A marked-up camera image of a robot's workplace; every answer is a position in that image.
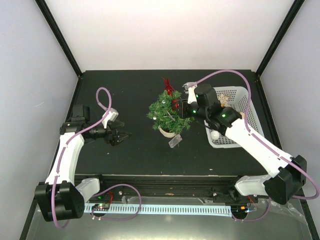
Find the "red gift box ornament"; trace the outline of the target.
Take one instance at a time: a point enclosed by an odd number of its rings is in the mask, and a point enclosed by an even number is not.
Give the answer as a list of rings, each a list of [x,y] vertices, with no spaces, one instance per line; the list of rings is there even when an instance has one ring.
[[[179,100],[173,100],[171,102],[171,107],[173,111],[177,111],[179,109],[180,103]]]

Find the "small green christmas tree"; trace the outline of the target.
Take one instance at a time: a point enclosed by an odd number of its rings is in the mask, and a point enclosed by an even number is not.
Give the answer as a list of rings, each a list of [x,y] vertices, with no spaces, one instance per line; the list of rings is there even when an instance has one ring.
[[[193,117],[182,118],[173,110],[172,104],[177,104],[178,100],[181,100],[179,91],[175,90],[168,94],[168,91],[164,90],[157,101],[148,108],[149,112],[146,116],[153,120],[152,128],[166,138],[173,138],[183,130],[189,130],[191,123],[195,120]]]

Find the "red star ornament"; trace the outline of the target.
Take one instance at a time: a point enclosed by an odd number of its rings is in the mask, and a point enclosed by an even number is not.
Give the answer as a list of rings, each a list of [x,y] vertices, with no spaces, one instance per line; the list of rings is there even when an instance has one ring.
[[[164,82],[164,85],[165,85],[164,89],[167,91],[167,94],[172,96],[175,89],[171,85],[170,78],[167,77],[167,78],[163,78],[162,80]]]

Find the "string light with white balls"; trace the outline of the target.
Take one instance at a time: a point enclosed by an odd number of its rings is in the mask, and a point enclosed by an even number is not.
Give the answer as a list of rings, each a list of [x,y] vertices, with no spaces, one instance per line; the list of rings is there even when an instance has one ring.
[[[180,133],[185,122],[172,110],[172,98],[159,96],[158,100],[149,106],[148,118],[153,120],[152,128],[169,139],[169,146],[174,148],[182,141]]]

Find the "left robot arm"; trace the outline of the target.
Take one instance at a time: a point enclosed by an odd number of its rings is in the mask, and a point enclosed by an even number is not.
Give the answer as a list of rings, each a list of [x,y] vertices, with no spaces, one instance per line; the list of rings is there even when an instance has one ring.
[[[86,140],[104,139],[116,146],[130,136],[119,131],[124,123],[117,119],[114,108],[107,110],[99,124],[90,123],[90,108],[75,105],[71,117],[60,127],[59,148],[53,167],[45,182],[35,188],[34,197],[45,221],[79,219],[84,213],[85,203],[94,197],[103,199],[108,192],[106,185],[96,178],[84,179],[75,184],[78,158]]]

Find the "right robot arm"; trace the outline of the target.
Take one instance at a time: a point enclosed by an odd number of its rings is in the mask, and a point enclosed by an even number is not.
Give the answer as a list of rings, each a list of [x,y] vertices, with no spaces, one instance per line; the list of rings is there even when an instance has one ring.
[[[195,117],[204,120],[210,130],[236,142],[266,171],[265,175],[240,177],[228,187],[228,198],[234,202],[244,196],[268,196],[274,202],[284,205],[305,185],[307,161],[277,148],[250,127],[241,114],[232,107],[222,106],[216,91],[210,84],[184,84],[188,98],[173,104],[182,118]]]

